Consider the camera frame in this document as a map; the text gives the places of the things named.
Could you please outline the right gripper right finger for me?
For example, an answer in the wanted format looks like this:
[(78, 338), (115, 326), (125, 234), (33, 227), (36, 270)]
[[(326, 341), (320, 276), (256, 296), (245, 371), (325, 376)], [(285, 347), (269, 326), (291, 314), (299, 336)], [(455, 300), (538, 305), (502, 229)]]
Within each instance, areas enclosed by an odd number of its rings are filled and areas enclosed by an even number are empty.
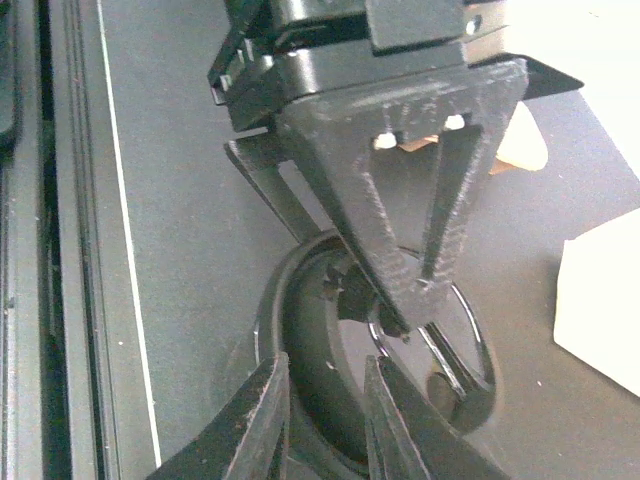
[(365, 362), (364, 399), (371, 479), (503, 479), (386, 357)]

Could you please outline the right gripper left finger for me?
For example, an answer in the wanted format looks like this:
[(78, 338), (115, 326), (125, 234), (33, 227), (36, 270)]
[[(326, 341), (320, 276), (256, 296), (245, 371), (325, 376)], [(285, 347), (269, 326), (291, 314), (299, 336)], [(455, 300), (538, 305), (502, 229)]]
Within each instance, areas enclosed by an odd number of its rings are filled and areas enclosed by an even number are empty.
[(216, 417), (151, 479), (284, 479), (290, 425), (289, 358), (260, 363)]

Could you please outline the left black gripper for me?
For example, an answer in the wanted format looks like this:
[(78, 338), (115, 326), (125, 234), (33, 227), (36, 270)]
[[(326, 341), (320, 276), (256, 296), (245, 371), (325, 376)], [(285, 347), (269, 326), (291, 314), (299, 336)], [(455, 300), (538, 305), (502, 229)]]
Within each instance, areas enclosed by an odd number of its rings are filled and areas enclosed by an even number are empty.
[[(401, 330), (438, 316), (526, 88), (534, 99), (584, 84), (525, 39), (513, 5), (225, 4), (230, 28), (207, 75), (215, 103), (242, 132), (307, 96), (277, 116), (278, 134)], [(299, 244), (326, 234), (345, 249), (282, 177), (291, 157), (276, 134), (230, 140), (224, 151)]]

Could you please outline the black printed coffee cup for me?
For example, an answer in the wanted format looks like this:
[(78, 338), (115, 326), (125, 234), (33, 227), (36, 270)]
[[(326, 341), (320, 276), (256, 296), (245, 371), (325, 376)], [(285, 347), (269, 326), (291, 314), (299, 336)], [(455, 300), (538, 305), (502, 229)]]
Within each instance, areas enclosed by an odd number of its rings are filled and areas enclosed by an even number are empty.
[(451, 288), (445, 320), (402, 334), (339, 236), (327, 230), (295, 248), (269, 281), (258, 310), (256, 354), (290, 361), (291, 441), (324, 478), (366, 478), (365, 368), (383, 358), (404, 376), (399, 406), (431, 427), (467, 435), (496, 405), (490, 350), (461, 291)]

